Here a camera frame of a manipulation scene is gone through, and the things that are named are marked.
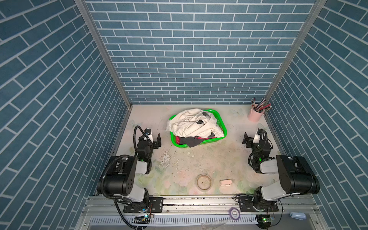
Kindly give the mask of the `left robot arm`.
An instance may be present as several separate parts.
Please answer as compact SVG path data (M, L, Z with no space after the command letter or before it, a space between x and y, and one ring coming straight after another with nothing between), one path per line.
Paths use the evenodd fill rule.
M98 182L98 193L117 203L147 207L148 191L135 184L135 176L150 173L153 150L161 146L160 135L153 140L151 134L145 134L139 137L134 156L112 156Z

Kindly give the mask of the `white t shirt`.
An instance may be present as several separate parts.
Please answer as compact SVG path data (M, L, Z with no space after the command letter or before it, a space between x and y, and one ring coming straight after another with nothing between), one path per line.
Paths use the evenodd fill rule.
M182 138L224 138L224 132L217 124L217 121L211 112L198 108L188 109L169 120L166 125L166 131Z

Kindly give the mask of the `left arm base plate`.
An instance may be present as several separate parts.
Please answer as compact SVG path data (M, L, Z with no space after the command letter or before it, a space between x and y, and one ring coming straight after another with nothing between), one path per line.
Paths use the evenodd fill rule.
M124 213L162 213L163 197L146 197L142 202L125 205Z

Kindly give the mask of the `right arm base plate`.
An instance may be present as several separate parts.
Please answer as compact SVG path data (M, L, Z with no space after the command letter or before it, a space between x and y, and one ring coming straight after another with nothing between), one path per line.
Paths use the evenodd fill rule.
M277 212L279 208L275 201L265 201L252 196L241 195L235 198L241 212Z

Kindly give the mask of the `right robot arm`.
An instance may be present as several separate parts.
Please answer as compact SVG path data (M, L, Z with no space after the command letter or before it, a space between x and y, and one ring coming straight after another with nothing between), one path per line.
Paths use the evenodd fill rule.
M273 144L265 130L258 129L253 138L245 133L242 144L252 150L247 162L256 173L279 177L254 191L252 203L256 208L266 209L285 197L320 192L320 183L304 157L270 156Z

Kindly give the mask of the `green plastic basket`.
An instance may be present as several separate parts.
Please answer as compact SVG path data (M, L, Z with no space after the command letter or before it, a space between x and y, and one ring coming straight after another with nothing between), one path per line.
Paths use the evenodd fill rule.
M227 129L226 129L226 127L225 127L225 125L224 125L224 123L223 123L223 121L222 121L222 118L221 118L221 116L220 116L220 114L216 111L216 110L212 110L212 109L205 109L204 111L208 111L208 112L211 112L211 113L213 113L214 114L214 116L215 116L215 118L218 120L217 121L217 124L220 126L220 128L223 130L223 132L224 132L224 135L225 135L225 137L227 136ZM171 141L172 141L172 144L174 145L174 146L176 146L176 147L178 147L178 148L188 148L188 146L187 145L178 145L178 144L176 144L175 143L175 135L173 134L173 133L171 133L170 132L170 138L171 138ZM209 144L209 143L212 143L212 142L217 142L217 141L219 141L219 140L222 140L222 139L224 139L224 138L214 138L214 139L210 139L210 140L205 140L204 142L202 142L200 145L203 145L203 144Z

